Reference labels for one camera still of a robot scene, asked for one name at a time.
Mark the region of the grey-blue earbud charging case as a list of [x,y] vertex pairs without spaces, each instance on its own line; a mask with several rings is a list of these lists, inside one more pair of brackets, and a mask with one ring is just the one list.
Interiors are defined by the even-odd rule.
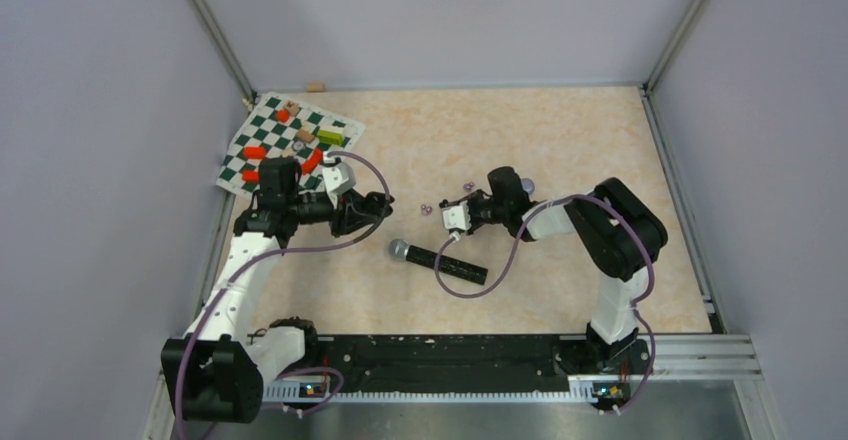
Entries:
[[530,178],[521,179],[522,189],[528,194],[533,194],[535,191],[535,183]]

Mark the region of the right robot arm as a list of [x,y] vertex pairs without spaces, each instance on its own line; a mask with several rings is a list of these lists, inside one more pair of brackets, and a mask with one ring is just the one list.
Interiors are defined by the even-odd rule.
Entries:
[[659,218],[618,178],[586,194],[538,202],[516,171],[503,166],[487,176],[489,191],[475,190],[455,205],[442,202],[443,224],[453,239],[484,225],[501,225],[517,241],[579,237],[600,272],[599,297],[586,330],[586,357],[612,372],[639,333],[638,306],[653,292],[654,264],[668,242]]

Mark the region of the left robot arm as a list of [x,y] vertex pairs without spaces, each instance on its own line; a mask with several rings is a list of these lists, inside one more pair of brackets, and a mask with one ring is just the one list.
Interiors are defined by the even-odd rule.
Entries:
[[320,191],[304,190],[302,164],[266,158],[258,186],[235,220],[225,265],[196,319],[161,351],[162,371],[179,421],[250,423],[267,385],[291,367],[308,373],[319,364],[314,326],[290,319],[251,340],[250,325],[270,275],[286,256],[313,253],[289,242],[301,226],[325,224],[337,239],[317,252],[351,247],[372,235],[392,213],[393,198],[379,170],[359,155],[332,152],[319,164]]

